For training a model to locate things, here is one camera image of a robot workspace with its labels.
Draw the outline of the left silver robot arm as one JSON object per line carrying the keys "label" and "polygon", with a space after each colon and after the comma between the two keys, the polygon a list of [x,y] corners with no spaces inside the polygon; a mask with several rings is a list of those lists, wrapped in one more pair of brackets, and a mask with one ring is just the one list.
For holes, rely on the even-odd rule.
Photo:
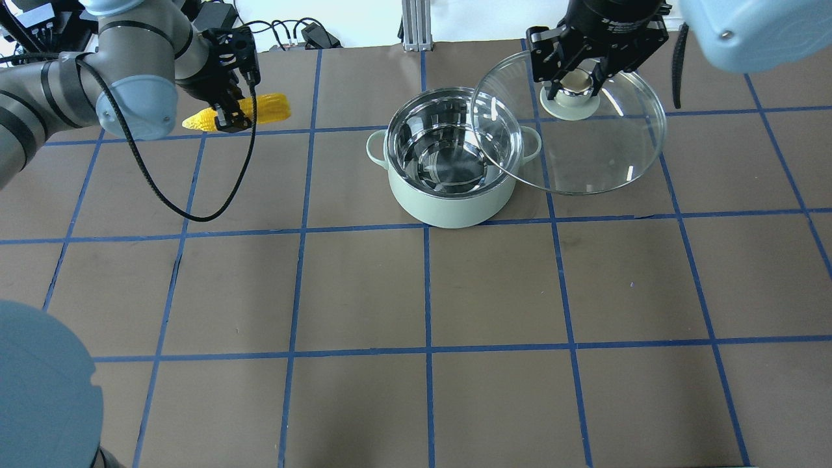
{"label": "left silver robot arm", "polygon": [[[2,185],[60,131],[100,125],[127,140],[140,171],[169,210],[137,148],[174,127],[178,91],[204,101],[219,131],[256,131],[261,80],[252,31],[199,31],[172,1],[84,1],[98,24],[94,53],[29,53],[2,71]],[[101,447],[102,390],[80,338],[39,307],[2,301],[2,466],[116,467]]]}

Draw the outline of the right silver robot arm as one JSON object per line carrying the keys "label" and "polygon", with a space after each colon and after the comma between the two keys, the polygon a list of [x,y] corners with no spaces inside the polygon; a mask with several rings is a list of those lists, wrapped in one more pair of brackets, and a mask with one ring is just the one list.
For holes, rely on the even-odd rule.
{"label": "right silver robot arm", "polygon": [[[725,72],[751,73],[811,56],[830,44],[829,1],[681,1],[684,19],[671,63],[681,107],[684,54],[694,34],[705,58]],[[633,72],[669,38],[666,1],[571,1],[555,29],[529,27],[533,80],[544,98],[595,97],[607,80]]]}

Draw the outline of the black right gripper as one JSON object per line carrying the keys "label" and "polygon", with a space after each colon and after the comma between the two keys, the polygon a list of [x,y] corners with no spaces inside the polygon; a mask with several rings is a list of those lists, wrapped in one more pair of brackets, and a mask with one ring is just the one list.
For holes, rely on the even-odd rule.
{"label": "black right gripper", "polygon": [[545,84],[552,101],[568,72],[597,59],[591,73],[597,97],[610,77],[636,70],[668,41],[670,13],[666,1],[571,1],[553,29],[526,30],[533,80]]}

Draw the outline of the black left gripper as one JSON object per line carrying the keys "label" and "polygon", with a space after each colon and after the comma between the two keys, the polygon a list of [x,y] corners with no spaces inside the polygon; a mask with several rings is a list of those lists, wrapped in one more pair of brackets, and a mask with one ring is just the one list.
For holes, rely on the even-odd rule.
{"label": "black left gripper", "polygon": [[188,95],[208,103],[216,113],[214,124],[223,133],[252,128],[252,119],[242,110],[241,73],[246,83],[261,82],[253,31],[236,29],[191,29],[184,45],[175,51],[175,83]]}

